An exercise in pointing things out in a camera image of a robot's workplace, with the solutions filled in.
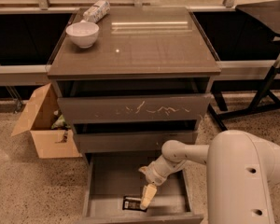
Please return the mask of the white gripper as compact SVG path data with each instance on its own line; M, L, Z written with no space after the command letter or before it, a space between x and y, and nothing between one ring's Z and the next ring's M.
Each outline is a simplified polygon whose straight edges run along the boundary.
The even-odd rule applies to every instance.
M149 207L152 199L157 193L156 186L161 186L172 173L172 170L172 163L163 156L159 156L149 166L142 166L138 169L140 173L145 174L146 180L149 183L143 187L140 202L141 210L146 210Z

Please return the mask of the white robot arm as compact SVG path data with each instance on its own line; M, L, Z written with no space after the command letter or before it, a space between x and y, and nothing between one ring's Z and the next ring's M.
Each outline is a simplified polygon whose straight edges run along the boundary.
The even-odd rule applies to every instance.
M187 161L206 166L208 224L274 224L269 186L280 183L280 146L236 130L219 133L209 145L169 140L161 155L140 169L147 180L141 209Z

